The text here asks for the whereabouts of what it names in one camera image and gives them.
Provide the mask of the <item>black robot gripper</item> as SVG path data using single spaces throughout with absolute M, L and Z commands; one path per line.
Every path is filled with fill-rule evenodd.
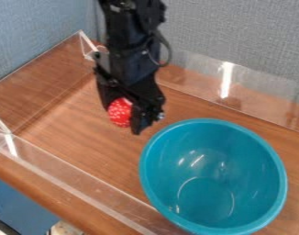
M 107 59 L 95 59 L 99 99 L 104 109 L 119 98 L 132 103 L 131 132 L 140 135 L 166 117 L 166 97 L 156 83 L 156 72 L 162 67 L 160 44 L 148 42 L 140 47 L 108 52 Z

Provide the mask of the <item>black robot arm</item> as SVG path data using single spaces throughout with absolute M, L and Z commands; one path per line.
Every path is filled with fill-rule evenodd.
M 158 27 L 164 22 L 162 0 L 97 0 L 105 19 L 108 65 L 96 63 L 97 93 L 104 108 L 124 98 L 131 102 L 131 132 L 137 135 L 162 119 L 166 96 L 156 74 L 166 64 L 160 47 L 168 42 Z

